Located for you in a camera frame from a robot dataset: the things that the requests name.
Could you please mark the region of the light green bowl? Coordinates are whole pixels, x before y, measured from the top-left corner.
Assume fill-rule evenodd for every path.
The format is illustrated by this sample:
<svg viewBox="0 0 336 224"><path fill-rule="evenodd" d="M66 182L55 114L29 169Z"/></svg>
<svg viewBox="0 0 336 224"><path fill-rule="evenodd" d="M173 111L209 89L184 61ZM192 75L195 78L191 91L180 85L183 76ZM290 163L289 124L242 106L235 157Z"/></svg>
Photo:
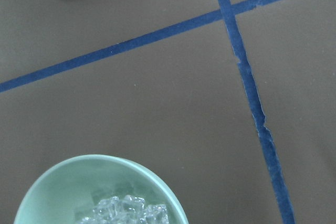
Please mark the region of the light green bowl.
<svg viewBox="0 0 336 224"><path fill-rule="evenodd" d="M170 223L188 223L169 186L148 168L108 155L82 155L62 161L31 186L15 223L76 223L102 199L126 195L165 204Z"/></svg>

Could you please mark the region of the ice cubes in green bowl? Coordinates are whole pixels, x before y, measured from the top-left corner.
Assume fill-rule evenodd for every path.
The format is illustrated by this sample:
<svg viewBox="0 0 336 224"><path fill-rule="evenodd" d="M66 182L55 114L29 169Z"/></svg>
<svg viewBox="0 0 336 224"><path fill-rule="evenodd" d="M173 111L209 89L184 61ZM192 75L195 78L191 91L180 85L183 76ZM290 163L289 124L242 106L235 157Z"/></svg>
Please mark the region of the ice cubes in green bowl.
<svg viewBox="0 0 336 224"><path fill-rule="evenodd" d="M100 200L76 223L169 223L165 204L147 204L142 197L126 195Z"/></svg>

